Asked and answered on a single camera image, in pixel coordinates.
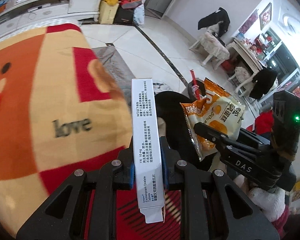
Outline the orange white snack bag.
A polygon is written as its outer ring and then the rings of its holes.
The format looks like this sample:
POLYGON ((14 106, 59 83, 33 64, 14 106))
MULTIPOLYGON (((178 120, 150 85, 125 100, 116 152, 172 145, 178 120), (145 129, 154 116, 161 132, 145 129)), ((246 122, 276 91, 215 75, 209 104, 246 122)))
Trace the orange white snack bag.
POLYGON ((205 97, 193 103, 181 104, 199 161, 215 153, 216 145, 212 140, 197 135, 194 125, 202 122, 231 140, 237 140, 245 111, 245 105, 213 81, 206 78, 204 87, 205 97))

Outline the white medicine box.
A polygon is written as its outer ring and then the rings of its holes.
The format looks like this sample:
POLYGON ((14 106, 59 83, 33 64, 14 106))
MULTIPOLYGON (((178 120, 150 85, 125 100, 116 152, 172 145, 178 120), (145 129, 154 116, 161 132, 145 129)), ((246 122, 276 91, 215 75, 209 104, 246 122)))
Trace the white medicine box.
POLYGON ((165 190, 152 79, 132 79, 132 124, 138 208, 147 224, 163 222, 165 190))

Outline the chair with black garment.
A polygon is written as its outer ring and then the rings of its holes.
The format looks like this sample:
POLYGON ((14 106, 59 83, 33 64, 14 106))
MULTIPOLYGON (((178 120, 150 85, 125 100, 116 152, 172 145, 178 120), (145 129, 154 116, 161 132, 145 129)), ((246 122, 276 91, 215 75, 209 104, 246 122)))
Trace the chair with black garment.
POLYGON ((249 91, 249 97, 260 100, 262 96, 266 95, 272 89, 277 76, 278 72, 273 68, 263 68, 241 83, 235 89, 235 93, 238 93, 243 86, 251 83, 252 89, 249 91))

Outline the black shopping bag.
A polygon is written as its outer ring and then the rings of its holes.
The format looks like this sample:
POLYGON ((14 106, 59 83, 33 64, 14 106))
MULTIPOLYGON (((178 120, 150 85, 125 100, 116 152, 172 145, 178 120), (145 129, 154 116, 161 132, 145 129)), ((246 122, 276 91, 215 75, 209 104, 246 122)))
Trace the black shopping bag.
POLYGON ((133 16, 134 9, 123 9, 121 6, 119 6, 113 23, 120 25, 133 25, 133 16))

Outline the red orange patterned blanket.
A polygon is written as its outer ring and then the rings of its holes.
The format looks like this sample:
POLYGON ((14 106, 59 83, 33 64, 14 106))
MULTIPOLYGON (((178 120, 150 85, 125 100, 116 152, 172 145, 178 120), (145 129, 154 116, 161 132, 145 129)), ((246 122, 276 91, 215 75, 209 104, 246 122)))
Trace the red orange patterned blanket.
MULTIPOLYGON (((79 26, 23 31, 0 42, 0 239, 17 232, 74 171, 133 145, 132 106, 79 26)), ((116 192, 116 239, 179 239, 180 193, 147 224, 135 183, 116 192)))

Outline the white TV cabinet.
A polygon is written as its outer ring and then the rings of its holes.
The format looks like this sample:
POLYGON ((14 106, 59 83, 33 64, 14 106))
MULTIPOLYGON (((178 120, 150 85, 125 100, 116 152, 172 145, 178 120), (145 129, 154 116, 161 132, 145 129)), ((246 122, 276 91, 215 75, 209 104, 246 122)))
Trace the white TV cabinet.
POLYGON ((59 18, 98 21, 101 0, 24 0, 0 13, 0 38, 28 25, 59 18))

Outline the black trash bag bin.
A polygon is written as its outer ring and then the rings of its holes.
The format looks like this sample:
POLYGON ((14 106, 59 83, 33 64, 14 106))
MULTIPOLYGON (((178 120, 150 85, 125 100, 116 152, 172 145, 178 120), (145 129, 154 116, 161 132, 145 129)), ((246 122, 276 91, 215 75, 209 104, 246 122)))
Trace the black trash bag bin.
POLYGON ((162 118, 166 124, 166 139, 170 148, 176 150, 181 159, 200 170, 208 171, 214 161, 219 162, 219 154, 213 153, 204 160, 199 160, 181 106, 182 103, 191 102, 188 97, 173 91, 155 95, 157 117, 162 118))

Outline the white chair with jacket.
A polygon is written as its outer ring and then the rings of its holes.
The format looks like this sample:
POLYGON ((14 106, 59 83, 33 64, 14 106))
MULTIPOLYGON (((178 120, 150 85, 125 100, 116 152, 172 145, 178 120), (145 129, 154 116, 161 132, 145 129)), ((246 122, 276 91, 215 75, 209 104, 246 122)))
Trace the white chair with jacket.
POLYGON ((199 46, 207 52, 207 57, 202 62, 205 66, 212 58, 215 58, 214 70, 230 57, 224 41, 221 37, 228 31, 230 18, 225 9, 219 7, 215 12, 205 16, 198 22, 198 30, 205 32, 190 46, 190 51, 198 50, 199 46))

